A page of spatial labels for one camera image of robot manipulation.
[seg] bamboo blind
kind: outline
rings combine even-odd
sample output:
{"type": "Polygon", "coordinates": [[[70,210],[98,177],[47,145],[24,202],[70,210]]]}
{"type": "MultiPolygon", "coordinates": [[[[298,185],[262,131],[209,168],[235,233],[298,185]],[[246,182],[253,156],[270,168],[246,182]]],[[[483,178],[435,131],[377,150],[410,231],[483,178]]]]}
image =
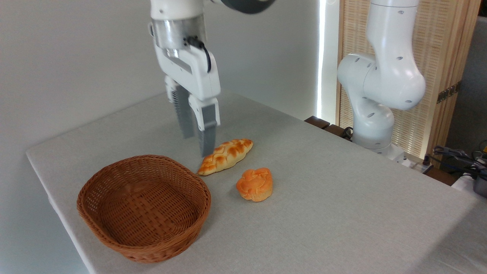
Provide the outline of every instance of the bamboo blind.
{"type": "MultiPolygon", "coordinates": [[[[395,116],[392,142],[412,155],[422,157],[429,144],[433,147],[438,141],[446,142],[443,135],[448,133],[445,128],[449,127],[456,96],[438,107],[436,101],[439,92],[461,79],[479,4],[480,0],[420,2],[412,45],[416,64],[426,79],[426,92],[413,109],[392,110],[395,116]]],[[[374,53],[365,36],[369,5],[369,0],[342,0],[341,58],[349,53],[374,53]]],[[[352,109],[341,86],[337,100],[339,126],[352,126],[352,109]]]]}

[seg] wooden block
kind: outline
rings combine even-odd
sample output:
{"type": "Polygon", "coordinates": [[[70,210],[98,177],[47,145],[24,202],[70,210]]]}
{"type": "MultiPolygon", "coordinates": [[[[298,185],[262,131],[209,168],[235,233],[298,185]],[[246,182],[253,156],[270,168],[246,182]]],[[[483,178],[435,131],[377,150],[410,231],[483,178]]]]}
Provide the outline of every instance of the wooden block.
{"type": "Polygon", "coordinates": [[[344,129],[342,129],[337,125],[330,125],[327,128],[325,128],[325,130],[329,133],[335,134],[338,137],[343,137],[343,132],[345,131],[344,129]]]}
{"type": "Polygon", "coordinates": [[[455,177],[437,168],[430,169],[430,171],[426,173],[426,176],[438,180],[449,186],[452,186],[458,179],[458,177],[455,177]]]}
{"type": "Polygon", "coordinates": [[[330,125],[329,122],[322,120],[316,116],[311,116],[304,121],[307,122],[308,124],[312,124],[312,125],[319,127],[321,129],[325,129],[326,127],[328,127],[330,125]]]}

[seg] white wall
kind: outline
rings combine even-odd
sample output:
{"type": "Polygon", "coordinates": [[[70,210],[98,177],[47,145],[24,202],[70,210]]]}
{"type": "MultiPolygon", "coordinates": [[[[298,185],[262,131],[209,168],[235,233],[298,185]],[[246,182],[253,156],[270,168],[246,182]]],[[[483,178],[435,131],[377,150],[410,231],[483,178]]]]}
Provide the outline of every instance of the white wall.
{"type": "MultiPolygon", "coordinates": [[[[24,153],[163,91],[149,8],[140,0],[0,2],[0,273],[87,272],[24,153]]],[[[245,16],[208,7],[222,87],[313,115],[318,8],[318,0],[277,0],[245,16]]]]}

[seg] braided bread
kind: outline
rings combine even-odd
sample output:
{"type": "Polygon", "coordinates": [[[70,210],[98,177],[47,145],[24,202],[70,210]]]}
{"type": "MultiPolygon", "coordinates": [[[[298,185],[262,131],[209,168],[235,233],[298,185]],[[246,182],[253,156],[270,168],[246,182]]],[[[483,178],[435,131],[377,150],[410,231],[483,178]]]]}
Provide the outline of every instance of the braided bread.
{"type": "Polygon", "coordinates": [[[212,173],[231,168],[241,161],[247,152],[252,148],[253,142],[249,139],[233,139],[215,148],[213,154],[203,159],[199,175],[210,175],[212,173]]]}

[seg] metal bracket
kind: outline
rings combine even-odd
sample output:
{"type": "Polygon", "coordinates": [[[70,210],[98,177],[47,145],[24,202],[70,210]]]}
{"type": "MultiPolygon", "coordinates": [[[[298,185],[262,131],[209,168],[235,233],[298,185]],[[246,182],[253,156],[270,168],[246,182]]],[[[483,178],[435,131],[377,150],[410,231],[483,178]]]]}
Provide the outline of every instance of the metal bracket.
{"type": "Polygon", "coordinates": [[[461,83],[462,81],[458,81],[458,83],[438,93],[438,99],[436,100],[436,103],[439,104],[445,101],[446,99],[448,99],[448,97],[452,97],[455,93],[458,93],[458,91],[460,90],[461,83]]]}

